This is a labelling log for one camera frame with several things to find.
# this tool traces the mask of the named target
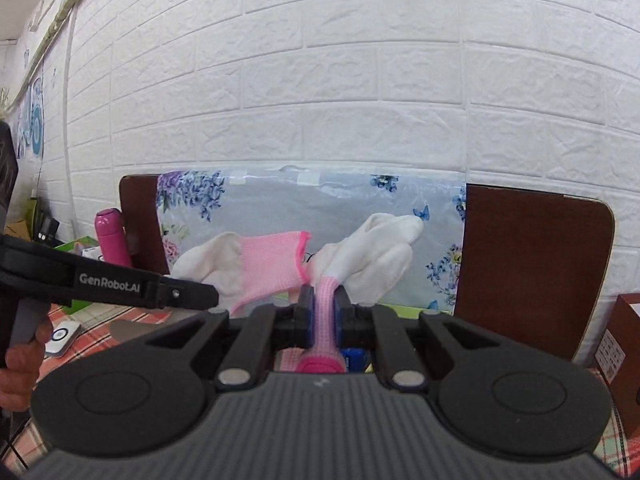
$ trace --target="blue butterfly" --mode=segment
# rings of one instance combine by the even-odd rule
[[[422,211],[414,208],[414,215],[416,215],[423,222],[426,222],[429,219],[429,206],[425,204]]]

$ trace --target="white remote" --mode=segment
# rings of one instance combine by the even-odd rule
[[[71,343],[80,332],[80,323],[72,320],[65,320],[53,329],[51,341],[45,345],[45,354],[60,357],[63,355]]]

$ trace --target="red plaid cloth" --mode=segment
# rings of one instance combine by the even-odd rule
[[[166,313],[150,314],[139,308],[101,303],[91,304],[69,316],[82,324],[82,333],[65,355],[59,358],[47,357],[44,359],[40,367],[40,377],[44,377],[50,371],[55,370],[66,362],[115,346],[116,342],[109,335],[109,323],[114,319],[158,323],[164,320],[166,316]],[[65,319],[65,314],[59,307],[53,306],[49,317],[53,324],[56,325]],[[604,381],[599,371],[592,371]],[[42,438],[31,422],[27,424],[14,444],[27,464],[33,463],[47,452]],[[622,477],[630,476],[640,467],[640,437],[632,440],[626,439],[622,430],[620,416],[615,406],[594,454]],[[4,463],[18,473],[24,469],[11,451],[4,457]]]

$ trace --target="green storage bin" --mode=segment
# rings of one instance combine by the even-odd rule
[[[86,248],[88,247],[97,247],[100,245],[98,240],[94,240],[90,236],[85,236],[83,238],[78,238],[78,240],[73,240],[72,242],[68,242],[66,244],[59,245],[56,247],[58,251],[65,251],[65,253],[69,253],[73,250],[77,243],[81,243]],[[81,300],[71,300],[71,306],[62,306],[62,312],[65,314],[73,314],[78,310],[86,307],[87,305],[91,305],[91,301],[81,301]]]

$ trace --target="bottle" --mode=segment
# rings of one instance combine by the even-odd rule
[[[110,264],[132,267],[124,235],[122,213],[116,209],[103,209],[95,215],[95,233],[102,250],[104,261]]]

